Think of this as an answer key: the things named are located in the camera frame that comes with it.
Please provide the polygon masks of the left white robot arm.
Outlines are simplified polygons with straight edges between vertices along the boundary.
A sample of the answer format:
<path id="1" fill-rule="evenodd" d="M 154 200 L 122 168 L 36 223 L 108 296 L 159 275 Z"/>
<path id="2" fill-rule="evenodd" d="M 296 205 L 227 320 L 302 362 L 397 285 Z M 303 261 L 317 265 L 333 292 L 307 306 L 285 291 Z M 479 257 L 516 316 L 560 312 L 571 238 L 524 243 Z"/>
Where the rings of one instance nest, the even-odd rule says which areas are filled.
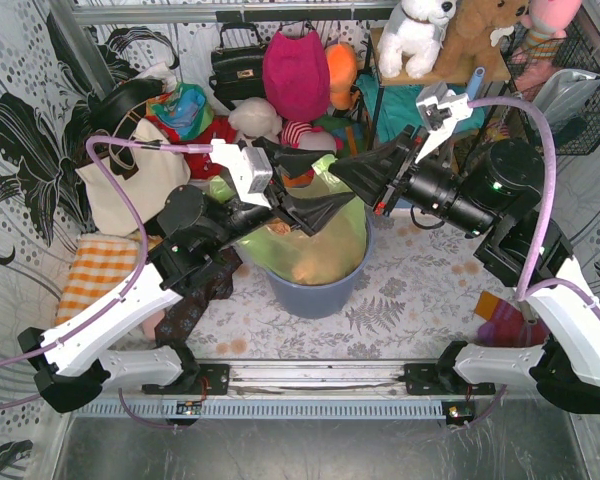
<path id="1" fill-rule="evenodd" d="M 94 135 L 86 149 L 92 159 L 98 144 L 145 151 L 207 153 L 225 167 L 236 190 L 224 203 L 192 185 L 172 190 L 158 214 L 163 241 L 141 245 L 132 274 L 109 293 L 63 324 L 43 331 L 28 328 L 18 342 L 34 367 L 40 396 L 58 413 L 77 410 L 108 388 L 147 387 L 153 393 L 182 394 L 200 372 L 182 343 L 152 350 L 116 352 L 111 345 L 149 316 L 177 304 L 204 286 L 225 265 L 232 244 L 273 219 L 308 236 L 321 231 L 355 195 L 351 191 L 297 198 L 278 173 L 300 175 L 320 159 L 286 160 L 273 147 L 240 147 L 223 140 L 208 145 L 171 145 Z"/>

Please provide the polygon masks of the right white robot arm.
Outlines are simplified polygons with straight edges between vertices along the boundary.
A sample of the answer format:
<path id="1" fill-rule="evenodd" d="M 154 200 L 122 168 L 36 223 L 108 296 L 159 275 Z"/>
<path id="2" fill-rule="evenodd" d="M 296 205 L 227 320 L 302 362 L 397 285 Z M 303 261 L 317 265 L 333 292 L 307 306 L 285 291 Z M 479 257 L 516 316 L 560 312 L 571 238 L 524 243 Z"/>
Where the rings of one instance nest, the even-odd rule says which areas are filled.
<path id="1" fill-rule="evenodd" d="M 536 390 L 554 406 L 600 414 L 600 306 L 561 228 L 536 233 L 545 184 L 540 154 L 521 139 L 489 144 L 460 176 L 432 158 L 411 128 L 382 147 L 333 163 L 332 175 L 385 215 L 399 199 L 479 240 L 475 257 L 503 285 L 517 288 L 548 328 L 535 346 L 450 343 L 433 364 L 407 367 L 414 395 L 478 394 L 495 385 Z"/>

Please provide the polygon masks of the green plastic trash bag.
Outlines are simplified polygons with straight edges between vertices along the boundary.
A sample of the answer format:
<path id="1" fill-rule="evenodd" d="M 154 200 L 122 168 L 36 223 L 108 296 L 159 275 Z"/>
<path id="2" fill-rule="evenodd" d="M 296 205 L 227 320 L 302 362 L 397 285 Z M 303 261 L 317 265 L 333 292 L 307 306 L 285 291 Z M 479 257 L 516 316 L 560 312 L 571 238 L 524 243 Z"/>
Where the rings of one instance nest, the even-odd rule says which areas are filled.
<path id="1" fill-rule="evenodd" d="M 328 172 L 337 158 L 326 155 L 313 164 L 315 175 L 303 188 L 287 187 L 298 198 L 321 197 L 352 192 L 343 182 Z M 210 196 L 225 203 L 236 196 L 233 186 L 217 175 L 210 180 Z M 323 285 L 336 282 L 350 274 L 362 261 L 366 249 L 365 211 L 363 202 L 355 197 L 346 204 L 317 234 L 307 236 L 299 230 L 277 235 L 269 224 L 236 242 L 239 253 L 246 254 L 258 266 L 270 270 L 284 280 L 300 285 Z"/>

